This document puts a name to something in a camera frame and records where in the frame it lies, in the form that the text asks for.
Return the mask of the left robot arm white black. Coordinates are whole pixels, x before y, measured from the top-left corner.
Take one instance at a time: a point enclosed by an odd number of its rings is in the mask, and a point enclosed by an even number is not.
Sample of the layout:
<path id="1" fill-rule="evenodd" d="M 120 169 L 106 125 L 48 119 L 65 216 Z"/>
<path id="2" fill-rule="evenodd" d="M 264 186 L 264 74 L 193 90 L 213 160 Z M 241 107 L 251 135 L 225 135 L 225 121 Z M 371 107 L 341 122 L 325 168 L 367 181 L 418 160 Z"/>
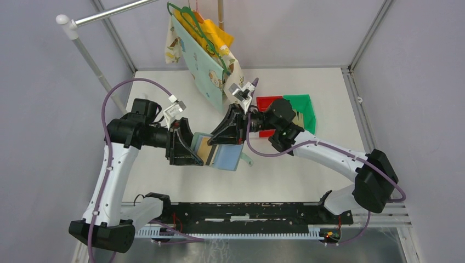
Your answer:
<path id="1" fill-rule="evenodd" d="M 69 234 L 88 247 L 126 253 L 136 232 L 147 223 L 171 219 L 171 199 L 160 193 L 150 192 L 140 203 L 122 211 L 129 173 L 142 147 L 163 148 L 170 165 L 204 164 L 190 147 L 194 135 L 188 119 L 175 118 L 163 127 L 155 123 L 160 109 L 156 102 L 135 99 L 129 113 L 103 125 L 106 145 L 98 182 L 82 218 L 69 226 Z"/>

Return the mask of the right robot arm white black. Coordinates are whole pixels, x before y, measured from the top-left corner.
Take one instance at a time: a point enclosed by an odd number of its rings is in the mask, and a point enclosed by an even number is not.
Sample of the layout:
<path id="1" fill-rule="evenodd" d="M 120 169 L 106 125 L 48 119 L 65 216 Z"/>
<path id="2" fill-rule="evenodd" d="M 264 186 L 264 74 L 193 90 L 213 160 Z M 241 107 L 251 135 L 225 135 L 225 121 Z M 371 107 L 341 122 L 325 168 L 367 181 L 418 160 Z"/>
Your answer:
<path id="1" fill-rule="evenodd" d="M 356 208 L 379 214 L 387 203 L 395 201 L 391 195 L 400 190 L 399 180 L 383 151 L 358 152 L 320 140 L 295 124 L 295 116 L 291 103 L 284 98 L 274 100 L 265 111 L 245 111 L 241 105 L 231 104 L 212 131 L 208 145 L 249 144 L 251 133 L 273 130 L 268 141 L 276 153 L 254 150 L 255 154 L 269 158 L 282 155 L 305 158 L 345 176 L 351 185 L 328 191 L 320 199 L 316 214 L 324 224 Z"/>

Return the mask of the gold black striped card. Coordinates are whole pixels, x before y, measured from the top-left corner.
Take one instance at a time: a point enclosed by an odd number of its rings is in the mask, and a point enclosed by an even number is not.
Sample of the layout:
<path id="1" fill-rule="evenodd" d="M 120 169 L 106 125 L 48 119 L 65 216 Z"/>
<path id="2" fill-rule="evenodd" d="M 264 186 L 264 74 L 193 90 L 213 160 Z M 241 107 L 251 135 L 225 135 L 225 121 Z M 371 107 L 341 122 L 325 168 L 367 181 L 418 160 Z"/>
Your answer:
<path id="1" fill-rule="evenodd" d="M 196 145 L 196 154 L 202 159 L 205 166 L 211 167 L 214 164 L 219 145 L 209 145 L 209 137 L 201 136 Z"/>

